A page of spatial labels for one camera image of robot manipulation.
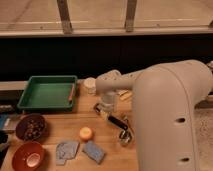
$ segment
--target dark background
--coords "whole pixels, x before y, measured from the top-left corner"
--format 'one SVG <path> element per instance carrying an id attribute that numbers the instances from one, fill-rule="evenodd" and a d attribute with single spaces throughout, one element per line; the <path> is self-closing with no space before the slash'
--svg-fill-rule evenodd
<path id="1" fill-rule="evenodd" d="M 96 77 L 111 69 L 126 73 L 184 59 L 213 60 L 213 34 L 1 38 L 0 81 L 31 75 Z"/>

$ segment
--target handle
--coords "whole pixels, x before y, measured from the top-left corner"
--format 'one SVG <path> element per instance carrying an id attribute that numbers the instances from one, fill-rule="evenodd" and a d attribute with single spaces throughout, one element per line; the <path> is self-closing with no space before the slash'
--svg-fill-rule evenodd
<path id="1" fill-rule="evenodd" d="M 123 123 L 122 121 L 120 121 L 119 119 L 117 119 L 116 117 L 109 115 L 108 120 L 111 121 L 113 124 L 117 125 L 118 127 L 120 127 L 121 129 L 127 130 L 128 126 Z"/>
<path id="2" fill-rule="evenodd" d="M 72 102 L 74 95 L 75 95 L 75 84 L 72 84 L 72 88 L 68 97 L 69 103 Z"/>

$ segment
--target small object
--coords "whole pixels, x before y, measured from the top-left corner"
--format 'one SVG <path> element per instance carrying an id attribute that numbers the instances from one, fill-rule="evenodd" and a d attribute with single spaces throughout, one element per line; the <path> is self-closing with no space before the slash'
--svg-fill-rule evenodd
<path id="1" fill-rule="evenodd" d="M 129 119 L 128 119 L 127 115 L 123 116 L 123 121 L 126 122 L 126 124 L 128 125 L 130 131 L 134 134 L 134 130 L 133 130 L 132 126 L 130 125 L 130 122 L 129 122 Z"/>
<path id="2" fill-rule="evenodd" d="M 0 129 L 4 128 L 8 115 L 0 115 Z"/>
<path id="3" fill-rule="evenodd" d="M 86 88 L 88 94 L 95 95 L 95 93 L 96 93 L 95 82 L 96 82 L 96 79 L 93 78 L 93 77 L 89 77 L 89 78 L 84 80 L 84 87 Z"/>
<path id="4" fill-rule="evenodd" d="M 122 96 L 123 94 L 127 93 L 129 90 L 117 90 L 117 94 Z"/>
<path id="5" fill-rule="evenodd" d="M 24 117 L 16 126 L 16 136 L 23 140 L 36 140 L 45 132 L 46 122 L 40 114 L 30 114 Z"/>
<path id="6" fill-rule="evenodd" d="M 74 159 L 78 151 L 78 141 L 63 141 L 56 147 L 56 165 L 64 165 L 66 160 Z"/>
<path id="7" fill-rule="evenodd" d="M 105 93 L 101 93 L 100 105 L 102 110 L 112 113 L 116 110 L 116 103 L 117 103 L 117 94 L 115 91 L 108 91 Z"/>
<path id="8" fill-rule="evenodd" d="M 85 144 L 83 152 L 86 153 L 91 159 L 95 160 L 98 164 L 101 163 L 105 156 L 105 152 L 93 141 L 88 141 Z"/>
<path id="9" fill-rule="evenodd" d="M 127 91 L 126 93 L 124 93 L 120 96 L 120 100 L 124 101 L 124 100 L 129 99 L 130 97 L 132 97 L 132 92 Z"/>
<path id="10" fill-rule="evenodd" d="M 94 110 L 96 111 L 97 114 L 99 114 L 104 120 L 108 120 L 110 122 L 112 122 L 113 124 L 115 124 L 116 126 L 118 126 L 121 129 L 127 130 L 128 126 L 120 121 L 119 119 L 117 119 L 116 117 L 110 115 L 109 113 L 103 111 L 101 109 L 101 105 L 99 103 L 95 104 L 94 106 Z"/>
<path id="11" fill-rule="evenodd" d="M 8 115 L 5 121 L 3 130 L 6 133 L 13 133 L 18 125 L 19 121 L 21 120 L 21 116 L 18 114 L 15 115 Z"/>
<path id="12" fill-rule="evenodd" d="M 93 137 L 93 131 L 89 127 L 83 127 L 80 129 L 79 136 L 83 141 L 91 140 Z"/>
<path id="13" fill-rule="evenodd" d="M 126 146 L 126 145 L 128 145 L 131 142 L 132 135 L 131 135 L 131 133 L 129 131 L 123 130 L 119 134 L 119 140 L 120 140 L 120 144 L 122 146 Z"/>
<path id="14" fill-rule="evenodd" d="M 75 92 L 75 85 L 72 84 L 72 88 L 71 88 L 71 91 L 70 91 L 70 94 L 69 94 L 69 97 L 68 97 L 69 103 L 72 102 L 72 99 L 73 99 L 73 97 L 74 97 L 74 92 Z"/>
<path id="15" fill-rule="evenodd" d="M 13 113 L 14 107 L 11 104 L 0 104 L 0 113 Z"/>
<path id="16" fill-rule="evenodd" d="M 29 141 L 15 152 L 12 166 L 15 171 L 33 171 L 41 165 L 43 159 L 44 149 L 42 145 L 35 141 Z"/>

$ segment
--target brown bowl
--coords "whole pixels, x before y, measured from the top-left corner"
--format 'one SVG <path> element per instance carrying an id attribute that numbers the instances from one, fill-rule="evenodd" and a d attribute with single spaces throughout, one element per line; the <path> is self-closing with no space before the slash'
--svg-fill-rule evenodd
<path id="1" fill-rule="evenodd" d="M 34 171 L 44 159 L 42 145 L 35 141 L 28 141 L 15 152 L 12 166 L 15 171 Z"/>
<path id="2" fill-rule="evenodd" d="M 23 141 L 33 141 L 41 137 L 45 129 L 44 117 L 40 114 L 30 114 L 16 126 L 16 136 Z"/>

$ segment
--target gray sponge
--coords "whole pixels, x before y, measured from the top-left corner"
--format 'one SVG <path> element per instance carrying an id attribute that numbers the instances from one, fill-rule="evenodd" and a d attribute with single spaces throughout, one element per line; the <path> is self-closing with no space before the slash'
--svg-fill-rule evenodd
<path id="1" fill-rule="evenodd" d="M 65 165 L 66 160 L 74 159 L 78 151 L 78 141 L 63 141 L 56 147 L 56 165 Z"/>
<path id="2" fill-rule="evenodd" d="M 105 156 L 105 152 L 97 146 L 93 141 L 88 141 L 84 148 L 83 152 L 86 153 L 90 158 L 95 160 L 98 164 L 101 163 Z"/>

